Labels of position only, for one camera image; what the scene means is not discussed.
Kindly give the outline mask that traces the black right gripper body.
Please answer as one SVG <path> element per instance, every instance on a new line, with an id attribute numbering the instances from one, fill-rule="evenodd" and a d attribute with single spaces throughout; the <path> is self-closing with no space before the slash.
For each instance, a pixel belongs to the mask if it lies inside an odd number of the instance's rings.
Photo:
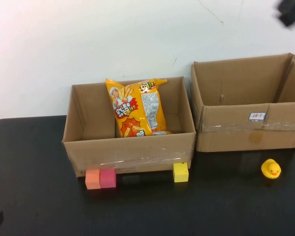
<path id="1" fill-rule="evenodd" d="M 280 12 L 278 19 L 284 26 L 290 27 L 295 23 L 295 0 L 281 0 L 277 10 Z"/>

